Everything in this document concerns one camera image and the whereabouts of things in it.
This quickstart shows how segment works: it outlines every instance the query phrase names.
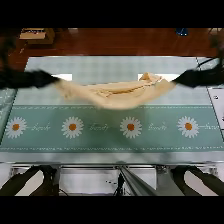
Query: daisy print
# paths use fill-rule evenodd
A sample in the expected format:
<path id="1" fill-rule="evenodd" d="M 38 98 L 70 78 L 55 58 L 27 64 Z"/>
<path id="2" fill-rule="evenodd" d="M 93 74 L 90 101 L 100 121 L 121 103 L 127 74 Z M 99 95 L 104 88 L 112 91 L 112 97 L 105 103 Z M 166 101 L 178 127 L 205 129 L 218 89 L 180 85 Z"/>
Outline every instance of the daisy print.
<path id="1" fill-rule="evenodd" d="M 123 135 L 125 135 L 126 138 L 135 138 L 141 134 L 142 130 L 140 121 L 134 117 L 126 117 L 123 119 L 120 127 L 120 131 L 123 131 Z"/>
<path id="2" fill-rule="evenodd" d="M 83 127 L 84 125 L 81 119 L 78 117 L 69 117 L 65 122 L 63 122 L 63 135 L 65 135 L 66 138 L 75 138 L 82 134 Z"/>
<path id="3" fill-rule="evenodd" d="M 194 118 L 190 118 L 190 117 L 182 117 L 181 119 L 179 119 L 178 121 L 178 125 L 177 127 L 179 127 L 179 131 L 182 132 L 182 135 L 184 135 L 186 138 L 191 138 L 191 137 L 195 137 L 198 135 L 198 124 L 197 122 L 194 120 Z"/>
<path id="4" fill-rule="evenodd" d="M 26 121 L 22 117 L 14 117 L 6 126 L 6 135 L 8 138 L 17 138 L 23 134 L 27 128 Z"/>

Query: reddish brown floor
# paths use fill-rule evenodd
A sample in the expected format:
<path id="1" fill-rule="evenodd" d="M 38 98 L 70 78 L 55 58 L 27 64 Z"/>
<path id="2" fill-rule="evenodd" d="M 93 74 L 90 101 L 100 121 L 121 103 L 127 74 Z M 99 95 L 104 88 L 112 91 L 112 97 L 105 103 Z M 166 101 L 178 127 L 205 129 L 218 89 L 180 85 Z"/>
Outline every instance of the reddish brown floor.
<path id="1" fill-rule="evenodd" d="M 79 28 L 56 32 L 53 45 L 27 45 L 17 40 L 10 64 L 23 70 L 28 57 L 63 55 L 198 56 L 213 57 L 208 28 L 189 28 L 178 36 L 174 28 Z"/>

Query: flower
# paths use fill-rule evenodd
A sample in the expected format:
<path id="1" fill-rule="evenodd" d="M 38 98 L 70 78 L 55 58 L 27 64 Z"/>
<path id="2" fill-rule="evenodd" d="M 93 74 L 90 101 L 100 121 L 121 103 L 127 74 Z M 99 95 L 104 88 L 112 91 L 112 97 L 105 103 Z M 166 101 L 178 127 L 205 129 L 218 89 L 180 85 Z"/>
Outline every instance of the flower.
<path id="1" fill-rule="evenodd" d="M 123 119 L 120 127 L 120 131 L 124 132 L 123 135 L 125 135 L 126 138 L 135 138 L 141 134 L 140 131 L 142 130 L 140 121 L 134 117 L 126 117 Z"/>
<path id="2" fill-rule="evenodd" d="M 64 132 L 63 135 L 66 135 L 66 138 L 70 137 L 75 138 L 76 136 L 79 136 L 82 134 L 83 130 L 83 122 L 78 117 L 69 117 L 66 119 L 65 122 L 63 122 L 62 125 L 62 131 Z"/>
<path id="3" fill-rule="evenodd" d="M 197 122 L 190 117 L 185 116 L 179 119 L 177 127 L 179 127 L 178 130 L 182 131 L 182 135 L 185 135 L 185 137 L 194 138 L 194 136 L 197 136 L 197 134 L 199 133 Z"/>
<path id="4" fill-rule="evenodd" d="M 26 130 L 26 121 L 22 117 L 14 117 L 6 126 L 6 135 L 8 138 L 17 138 Z"/>

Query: orange flower center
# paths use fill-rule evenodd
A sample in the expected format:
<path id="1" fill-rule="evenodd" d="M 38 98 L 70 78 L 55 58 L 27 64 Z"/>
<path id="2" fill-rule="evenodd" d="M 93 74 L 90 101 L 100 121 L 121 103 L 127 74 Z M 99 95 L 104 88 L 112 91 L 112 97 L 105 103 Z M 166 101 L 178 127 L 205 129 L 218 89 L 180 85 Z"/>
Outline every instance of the orange flower center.
<path id="1" fill-rule="evenodd" d="M 186 128 L 187 130 L 191 130 L 191 129 L 192 129 L 192 124 L 190 124 L 190 123 L 186 123 L 186 124 L 185 124 L 185 128 Z"/>
<path id="2" fill-rule="evenodd" d="M 19 124 L 14 124 L 14 125 L 12 126 L 12 130 L 13 130 L 13 131 L 17 131 L 17 130 L 19 130 Z"/>
<path id="3" fill-rule="evenodd" d="M 76 124 L 70 124 L 70 125 L 69 125 L 69 129 L 70 129 L 71 131 L 75 131 L 75 129 L 76 129 Z"/>
<path id="4" fill-rule="evenodd" d="M 127 126 L 129 131 L 134 131 L 135 130 L 135 126 L 133 124 L 128 124 Z"/>

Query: beige cloth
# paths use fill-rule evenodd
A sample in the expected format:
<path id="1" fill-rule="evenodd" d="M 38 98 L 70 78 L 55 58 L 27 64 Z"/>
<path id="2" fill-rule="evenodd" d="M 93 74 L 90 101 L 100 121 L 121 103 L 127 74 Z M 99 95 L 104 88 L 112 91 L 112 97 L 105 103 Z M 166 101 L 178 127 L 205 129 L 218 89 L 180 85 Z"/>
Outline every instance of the beige cloth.
<path id="1" fill-rule="evenodd" d="M 156 99 L 175 87 L 161 76 L 144 73 L 139 81 L 81 86 L 61 80 L 56 88 L 67 100 L 86 99 L 107 109 L 131 109 Z"/>

